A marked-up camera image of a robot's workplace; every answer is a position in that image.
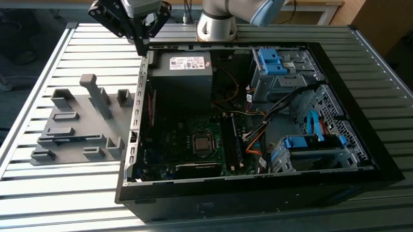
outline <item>floor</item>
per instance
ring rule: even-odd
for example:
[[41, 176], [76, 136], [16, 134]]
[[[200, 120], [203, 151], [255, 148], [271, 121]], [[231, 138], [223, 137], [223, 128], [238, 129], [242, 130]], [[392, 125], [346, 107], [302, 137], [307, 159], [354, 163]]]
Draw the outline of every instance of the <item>floor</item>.
[[[15, 88], [11, 92], [0, 91], [0, 144], [7, 136], [7, 129], [11, 128], [20, 109], [24, 105], [27, 96], [35, 85], [48, 57], [53, 51], [60, 35], [64, 31], [67, 22], [93, 23], [93, 19], [87, 15], [85, 10], [33, 10], [41, 31], [32, 36], [31, 43], [37, 52], [37, 59], [27, 65], [13, 65], [3, 56], [0, 56], [0, 73], [8, 78]], [[168, 23], [182, 23], [183, 10], [175, 10]], [[196, 20], [200, 11], [194, 11], [192, 18]], [[394, 46], [385, 57], [397, 74], [405, 79], [405, 82], [413, 87], [413, 78], [410, 77], [413, 62], [413, 39], [406, 37]]]

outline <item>orange wire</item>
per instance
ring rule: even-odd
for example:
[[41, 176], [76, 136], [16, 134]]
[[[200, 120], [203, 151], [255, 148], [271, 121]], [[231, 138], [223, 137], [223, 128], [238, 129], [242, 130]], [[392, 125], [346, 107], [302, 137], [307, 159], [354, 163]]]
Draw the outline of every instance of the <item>orange wire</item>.
[[259, 151], [247, 151], [247, 153], [253, 153], [253, 154], [257, 154], [257, 155], [262, 155], [262, 153]]
[[258, 138], [261, 137], [261, 135], [263, 134], [263, 132], [265, 132], [265, 129], [259, 132], [259, 134], [258, 134], [258, 136], [255, 137], [255, 139], [253, 140], [253, 142], [251, 142], [250, 146], [247, 146], [247, 148], [246, 148], [246, 152], [249, 152], [249, 151], [250, 151], [250, 149], [251, 149], [251, 147], [253, 147], [253, 145], [254, 145], [255, 141], [258, 140]]
[[234, 84], [235, 84], [235, 93], [234, 93], [234, 95], [230, 98], [227, 98], [227, 99], [212, 101], [214, 103], [223, 103], [223, 102], [227, 102], [227, 101], [232, 100], [232, 98], [236, 97], [239, 87], [238, 87], [238, 82], [236, 82], [235, 78], [232, 77], [232, 75], [224, 69], [222, 69], [222, 68], [216, 68], [216, 69], [219, 69], [220, 71], [223, 71], [228, 75], [228, 77], [232, 79]]

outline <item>sticker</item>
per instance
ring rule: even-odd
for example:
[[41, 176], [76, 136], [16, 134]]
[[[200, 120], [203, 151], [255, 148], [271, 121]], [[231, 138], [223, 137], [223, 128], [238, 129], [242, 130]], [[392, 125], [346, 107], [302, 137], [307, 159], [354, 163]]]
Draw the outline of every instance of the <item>sticker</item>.
[[266, 168], [266, 161], [263, 160], [262, 157], [259, 157], [258, 163], [261, 164], [263, 168]]
[[246, 101], [247, 101], [249, 103], [253, 103], [253, 95], [251, 95], [251, 94], [247, 94], [247, 95], [246, 95]]
[[170, 70], [206, 69], [204, 58], [203, 57], [172, 57], [168, 60], [168, 69]]
[[294, 67], [294, 63], [293, 63], [293, 62], [282, 63], [282, 65], [283, 65], [285, 67]]

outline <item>metal case frame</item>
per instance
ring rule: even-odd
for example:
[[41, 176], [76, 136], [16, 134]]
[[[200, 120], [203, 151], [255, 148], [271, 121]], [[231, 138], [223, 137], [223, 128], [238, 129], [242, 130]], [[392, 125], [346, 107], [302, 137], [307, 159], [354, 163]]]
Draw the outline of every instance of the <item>metal case frame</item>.
[[143, 221], [204, 218], [333, 205], [362, 192], [388, 186], [404, 179], [404, 175], [318, 43], [176, 42], [152, 43], [151, 45], [154, 49], [167, 49], [168, 51], [192, 50], [194, 47], [208, 50], [212, 46], [228, 49], [250, 46], [306, 46], [343, 110], [345, 118], [342, 120], [349, 121], [362, 147], [374, 160], [377, 169], [362, 172], [281, 175], [226, 181], [128, 186], [123, 183], [126, 174], [123, 170], [130, 160], [123, 157], [115, 202], [124, 204]]

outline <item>ram slot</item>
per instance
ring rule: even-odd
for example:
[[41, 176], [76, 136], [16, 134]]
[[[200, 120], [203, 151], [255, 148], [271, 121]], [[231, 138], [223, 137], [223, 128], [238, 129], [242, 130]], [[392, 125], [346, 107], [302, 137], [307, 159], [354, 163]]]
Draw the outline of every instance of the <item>ram slot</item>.
[[226, 152], [226, 168], [228, 171], [239, 169], [238, 160], [238, 137], [234, 136], [234, 127], [231, 117], [220, 118], [222, 141]]

